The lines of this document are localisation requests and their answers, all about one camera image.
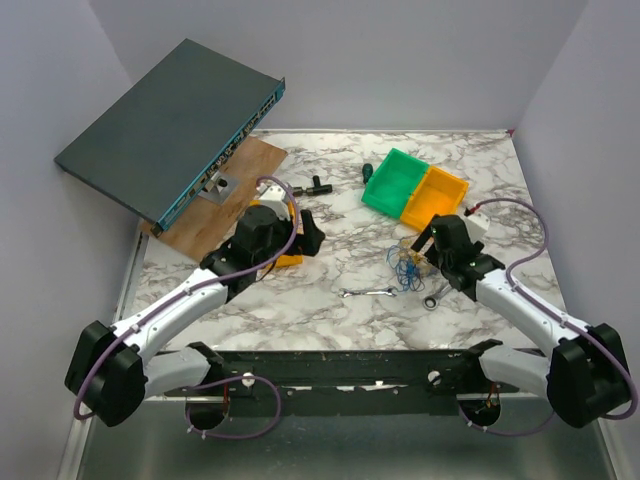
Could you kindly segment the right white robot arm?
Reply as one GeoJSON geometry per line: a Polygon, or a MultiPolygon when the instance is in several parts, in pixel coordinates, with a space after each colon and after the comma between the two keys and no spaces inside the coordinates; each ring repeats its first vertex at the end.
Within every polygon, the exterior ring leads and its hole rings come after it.
{"type": "Polygon", "coordinates": [[[506,383],[546,399],[566,424],[623,420],[639,406],[621,337],[606,323],[592,326],[546,302],[516,281],[509,268],[472,241],[465,220],[436,215],[413,244],[449,286],[496,312],[540,350],[539,355],[486,341],[460,367],[460,379],[480,392],[506,383]]]}

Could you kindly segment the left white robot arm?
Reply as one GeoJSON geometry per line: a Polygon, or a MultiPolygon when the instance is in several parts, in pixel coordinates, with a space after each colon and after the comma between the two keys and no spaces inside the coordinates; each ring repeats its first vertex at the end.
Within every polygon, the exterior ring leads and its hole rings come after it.
{"type": "Polygon", "coordinates": [[[162,355],[161,349],[255,283],[258,271],[285,255],[313,257],[325,238],[307,209],[281,219],[266,205],[249,207],[233,235],[169,294],[112,326],[94,321],[82,330],[64,379],[74,406],[113,427],[148,397],[181,387],[214,393],[222,372],[205,353],[186,347],[162,355]]]}

